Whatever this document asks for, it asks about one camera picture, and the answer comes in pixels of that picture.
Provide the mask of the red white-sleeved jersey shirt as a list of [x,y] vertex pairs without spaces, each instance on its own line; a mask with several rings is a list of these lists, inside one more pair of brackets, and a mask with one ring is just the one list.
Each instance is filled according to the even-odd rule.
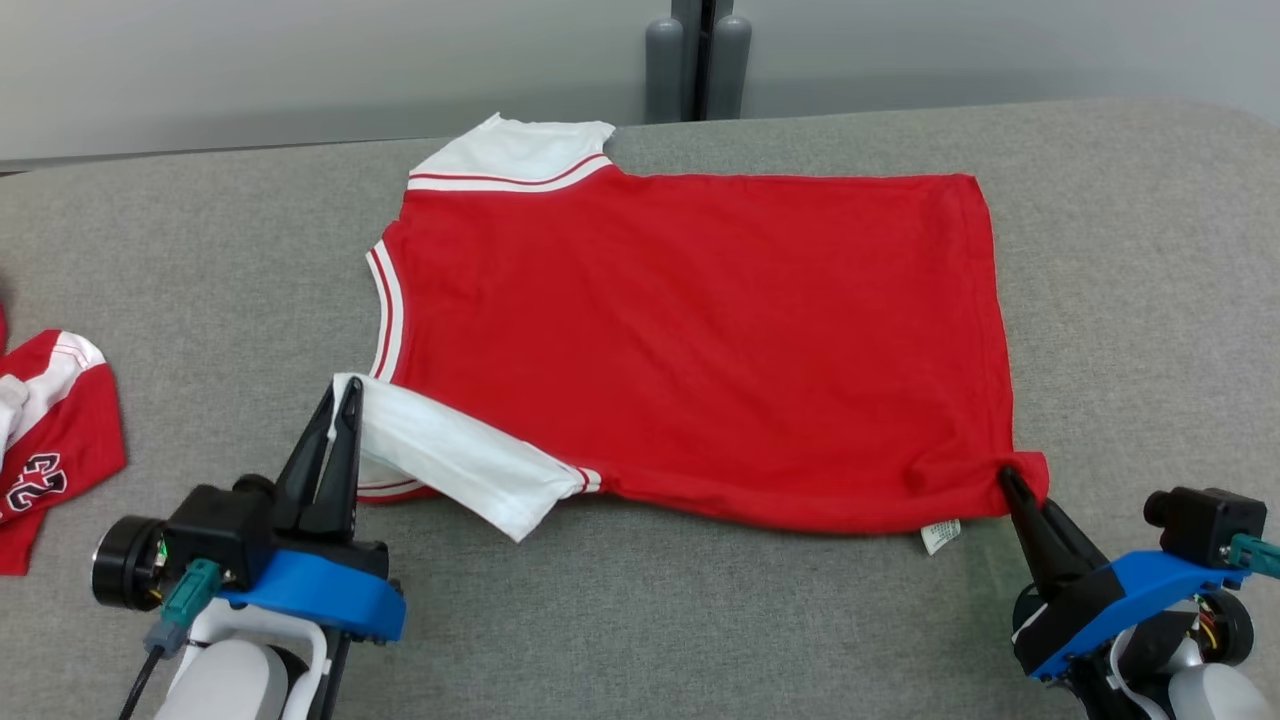
[[580,495],[836,536],[1004,516],[1005,469],[1044,503],[975,177],[636,176],[613,133],[493,115],[410,172],[360,501],[515,541]]

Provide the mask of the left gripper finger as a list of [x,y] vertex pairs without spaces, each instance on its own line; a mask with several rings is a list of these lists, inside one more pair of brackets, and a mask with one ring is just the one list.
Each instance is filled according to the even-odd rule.
[[297,530],[303,511],[314,503],[329,446],[334,392],[328,386],[276,479],[271,512],[274,530]]
[[364,383],[346,382],[340,397],[326,393],[326,425],[321,433],[325,462],[310,503],[310,533],[328,541],[355,537],[358,486]]

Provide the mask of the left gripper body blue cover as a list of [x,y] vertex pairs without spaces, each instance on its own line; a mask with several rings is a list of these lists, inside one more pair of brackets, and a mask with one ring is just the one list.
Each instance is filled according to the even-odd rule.
[[[102,536],[92,557],[92,596],[100,605],[160,612],[160,607],[146,610],[145,587],[156,583],[168,592],[184,573],[173,577],[165,569],[164,528],[160,519],[125,516]],[[216,609],[259,609],[355,641],[399,641],[406,624],[404,597],[388,577],[381,544],[276,543],[251,591],[225,588],[221,578],[220,591],[189,635],[197,620],[211,619]]]

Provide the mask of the grey partition post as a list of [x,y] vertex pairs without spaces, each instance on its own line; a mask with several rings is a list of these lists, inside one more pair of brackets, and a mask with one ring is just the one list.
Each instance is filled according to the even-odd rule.
[[644,32],[644,122],[739,119],[751,41],[735,0],[669,0]]

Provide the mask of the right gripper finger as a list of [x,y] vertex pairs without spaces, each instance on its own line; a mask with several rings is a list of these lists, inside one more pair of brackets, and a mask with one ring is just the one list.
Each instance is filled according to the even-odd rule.
[[1085,561],[1062,533],[1066,515],[1051,498],[1038,498],[1014,466],[1001,468],[1000,488],[1033,584],[1039,597],[1053,601],[1085,575]]
[[1038,591],[1061,591],[1108,559],[1052,500],[1030,512],[1030,574]]

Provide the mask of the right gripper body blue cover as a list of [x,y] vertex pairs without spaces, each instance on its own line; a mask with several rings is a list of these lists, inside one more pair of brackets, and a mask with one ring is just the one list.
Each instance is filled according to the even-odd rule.
[[1245,569],[1204,568],[1161,551],[1125,553],[1055,594],[1032,585],[1041,606],[1015,625],[1014,655],[1027,676],[1053,680],[1124,630],[1206,588],[1249,577]]

